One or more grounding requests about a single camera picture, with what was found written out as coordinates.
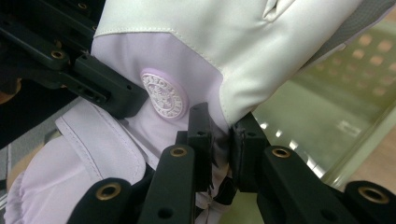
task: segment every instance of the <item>embossed logo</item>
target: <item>embossed logo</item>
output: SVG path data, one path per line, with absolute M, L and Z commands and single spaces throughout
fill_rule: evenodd
M 187 106 L 182 90 L 178 90 L 164 77 L 148 72 L 143 73 L 141 78 L 158 114 L 166 119 L 177 119 L 184 115 Z

